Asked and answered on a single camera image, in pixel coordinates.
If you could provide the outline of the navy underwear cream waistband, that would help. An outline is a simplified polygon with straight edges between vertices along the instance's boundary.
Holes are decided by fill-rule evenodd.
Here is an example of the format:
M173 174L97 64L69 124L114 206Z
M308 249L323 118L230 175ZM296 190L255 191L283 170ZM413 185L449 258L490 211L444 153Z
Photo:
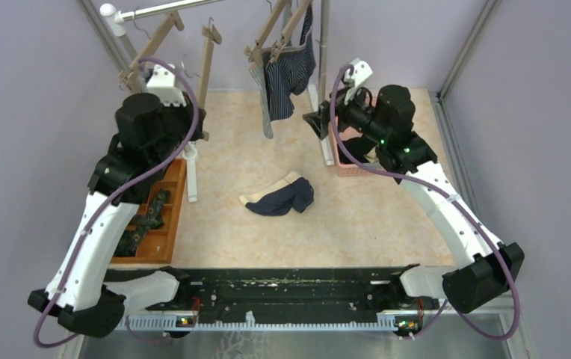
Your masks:
M284 216L291 209L302 213L312 205L314 199L315 191L311 183L296 171L291 171L261 191L239 197L246 209L267 217Z

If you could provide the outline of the beige hanger holding navy underwear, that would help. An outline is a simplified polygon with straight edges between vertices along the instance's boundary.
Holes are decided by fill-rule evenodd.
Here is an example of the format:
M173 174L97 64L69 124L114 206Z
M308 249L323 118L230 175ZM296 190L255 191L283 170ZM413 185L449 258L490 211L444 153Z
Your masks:
M219 31L216 29L214 20L211 17L209 18L208 25L202 27L202 35L204 36L204 42L202 63L200 68L200 83L197 90L197 103L202 110L205 110L209 79L212 69L214 46L220 45L222 42L222 37Z

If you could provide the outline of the beige hanger holding grey underwear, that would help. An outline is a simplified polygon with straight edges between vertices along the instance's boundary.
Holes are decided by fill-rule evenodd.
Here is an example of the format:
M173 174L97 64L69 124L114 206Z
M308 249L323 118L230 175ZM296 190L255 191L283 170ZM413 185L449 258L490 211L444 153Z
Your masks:
M271 6L271 12L260 28L254 44L244 49L244 54L249 63L260 64L262 63L262 53L272 52L274 45L266 46L269 35L284 10L291 10L290 0L268 1L268 4Z

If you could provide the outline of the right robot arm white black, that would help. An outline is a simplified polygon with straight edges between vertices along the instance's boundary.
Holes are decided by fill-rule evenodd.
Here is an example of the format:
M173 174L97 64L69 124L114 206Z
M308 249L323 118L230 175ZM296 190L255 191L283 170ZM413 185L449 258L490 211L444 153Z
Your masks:
M431 146L415 130L416 107L410 91L399 85L381 88L372 98L366 88L342 88L303 119L318 137L338 137L354 129L373 146L377 164L361 163L347 144L339 152L371 174L391 177L410 194L450 250L456 269L429 274L410 269L389 288L391 302L410 307L418 297L442 298L459 313L469 314L509 293L513 311L521 313L516 277L525 255L505 244L472 213L447 178Z

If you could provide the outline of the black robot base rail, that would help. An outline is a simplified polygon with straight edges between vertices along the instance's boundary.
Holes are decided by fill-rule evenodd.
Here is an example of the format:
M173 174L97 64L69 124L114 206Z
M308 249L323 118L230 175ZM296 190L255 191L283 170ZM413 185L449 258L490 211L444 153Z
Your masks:
M189 311L200 304L200 324L372 327L386 310L414 315L437 310L439 301L411 297L401 285L407 267L320 269L177 269L183 276L172 299L156 299L147 311Z

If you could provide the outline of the beige clip hanger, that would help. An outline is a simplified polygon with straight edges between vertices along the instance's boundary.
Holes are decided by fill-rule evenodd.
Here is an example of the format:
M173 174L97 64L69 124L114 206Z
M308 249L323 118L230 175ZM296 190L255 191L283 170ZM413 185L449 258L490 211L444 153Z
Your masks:
M126 70L122 70L119 74L119 87L122 90L129 90L131 93L141 92L143 86L141 85L138 73L138 60L143 57L153 56L160 45L163 43L166 36L170 33L172 28L182 31L184 23L177 11L172 11L164 20L159 24L156 30L152 33L148 42L143 48L132 57L131 63Z

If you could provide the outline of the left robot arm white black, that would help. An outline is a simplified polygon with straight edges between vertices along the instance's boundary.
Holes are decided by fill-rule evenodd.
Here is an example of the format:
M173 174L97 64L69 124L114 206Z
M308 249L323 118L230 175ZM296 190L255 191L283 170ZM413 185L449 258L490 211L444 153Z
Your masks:
M122 283L105 274L119 241L152 187L183 149L197 140L205 117L192 93L166 105L153 93L126 97L116 110L117 132L96 163L84 212L60 268L49 283L28 295L28 305L52 316L72 336L103 338L127 315L161 302L186 308L192 288L176 271L154 271Z

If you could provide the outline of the grey striped underwear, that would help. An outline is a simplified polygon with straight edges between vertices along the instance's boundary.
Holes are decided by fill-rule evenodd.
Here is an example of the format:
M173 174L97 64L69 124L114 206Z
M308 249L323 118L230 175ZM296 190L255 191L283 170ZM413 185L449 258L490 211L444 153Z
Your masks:
M283 14L280 16L283 18L283 24L289 20L291 16L291 10L284 10ZM259 88L259 104L262 110L262 130L263 134L267 139L273 139L274 133L271 126L271 117L268 107L268 90L265 81L265 71L264 71L264 61L262 63L250 63L249 72Z

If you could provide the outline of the black underwear white waistband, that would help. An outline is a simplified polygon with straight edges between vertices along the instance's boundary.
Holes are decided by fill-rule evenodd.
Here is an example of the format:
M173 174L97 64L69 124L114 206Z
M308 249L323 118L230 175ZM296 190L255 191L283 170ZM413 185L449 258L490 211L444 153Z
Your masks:
M342 141L348 152L359 162L378 163L375 147L376 144L367 137L354 137Z

